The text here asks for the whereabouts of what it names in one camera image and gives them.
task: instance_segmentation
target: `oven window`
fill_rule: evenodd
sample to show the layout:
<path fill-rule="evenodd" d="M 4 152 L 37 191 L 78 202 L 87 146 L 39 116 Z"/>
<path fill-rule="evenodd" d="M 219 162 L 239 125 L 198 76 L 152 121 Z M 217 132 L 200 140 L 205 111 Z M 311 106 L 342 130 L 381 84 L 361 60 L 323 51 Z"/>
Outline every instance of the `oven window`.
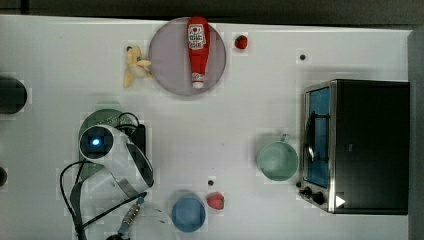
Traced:
<path fill-rule="evenodd" d="M 328 174 L 328 140 L 330 121 L 330 89 L 323 88 L 310 92 L 308 112 L 308 144 L 309 152 L 307 161 L 306 180 L 327 188 Z"/>

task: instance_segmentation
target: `blue light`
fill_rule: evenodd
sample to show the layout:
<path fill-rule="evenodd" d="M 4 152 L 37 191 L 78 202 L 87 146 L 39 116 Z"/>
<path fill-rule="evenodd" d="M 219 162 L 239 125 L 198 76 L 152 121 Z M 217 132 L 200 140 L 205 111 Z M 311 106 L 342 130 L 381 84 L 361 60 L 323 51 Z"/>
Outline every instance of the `blue light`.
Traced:
<path fill-rule="evenodd" d="M 94 146 L 97 146 L 100 144 L 100 140 L 95 138 L 92 142 L 91 142 Z"/>

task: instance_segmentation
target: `blue bowl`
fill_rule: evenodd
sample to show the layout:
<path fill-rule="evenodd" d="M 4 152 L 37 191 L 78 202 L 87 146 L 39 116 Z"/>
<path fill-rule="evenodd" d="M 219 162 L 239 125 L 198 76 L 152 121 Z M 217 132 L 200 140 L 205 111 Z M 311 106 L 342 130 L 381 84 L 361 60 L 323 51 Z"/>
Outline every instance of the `blue bowl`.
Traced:
<path fill-rule="evenodd" d="M 172 209 L 172 221 L 183 232 L 196 231 L 203 225 L 205 218 L 205 206 L 193 194 L 180 198 Z"/>

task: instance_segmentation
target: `strawberry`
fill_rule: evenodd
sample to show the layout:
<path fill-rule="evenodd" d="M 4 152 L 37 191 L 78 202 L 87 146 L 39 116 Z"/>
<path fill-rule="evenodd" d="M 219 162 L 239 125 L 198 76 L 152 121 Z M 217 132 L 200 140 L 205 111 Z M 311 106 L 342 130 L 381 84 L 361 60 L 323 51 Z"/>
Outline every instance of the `strawberry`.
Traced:
<path fill-rule="evenodd" d="M 216 209 L 216 210 L 222 210 L 224 209 L 224 196 L 222 196 L 220 193 L 213 193 L 207 198 L 207 202 L 209 207 Z"/>
<path fill-rule="evenodd" d="M 245 49 L 247 47 L 247 37 L 240 35 L 235 42 L 235 46 L 238 49 Z"/>

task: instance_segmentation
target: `white table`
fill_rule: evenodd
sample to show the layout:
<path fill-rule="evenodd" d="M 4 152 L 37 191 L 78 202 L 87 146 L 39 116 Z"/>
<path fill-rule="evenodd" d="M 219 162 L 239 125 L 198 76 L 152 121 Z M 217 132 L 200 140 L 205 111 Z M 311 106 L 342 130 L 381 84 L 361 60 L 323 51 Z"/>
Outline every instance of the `white table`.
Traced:
<path fill-rule="evenodd" d="M 255 154 L 282 132 L 299 149 L 307 86 L 335 78 L 407 81 L 409 31 L 213 24 L 227 66 L 212 91 L 179 97 L 154 80 L 123 89 L 126 46 L 148 51 L 164 23 L 0 16 L 0 71 L 30 93 L 23 112 L 0 115 L 0 166 L 9 173 L 0 188 L 1 239 L 71 238 L 59 174 L 78 160 L 82 121 L 111 100 L 149 128 L 156 184 L 148 201 L 170 213 L 183 190 L 224 192 L 225 209 L 209 208 L 206 224 L 179 232 L 181 239 L 407 239 L 407 216 L 327 214 L 300 199 L 298 174 L 265 179 Z M 232 47 L 239 33 L 249 38 L 244 52 Z"/>

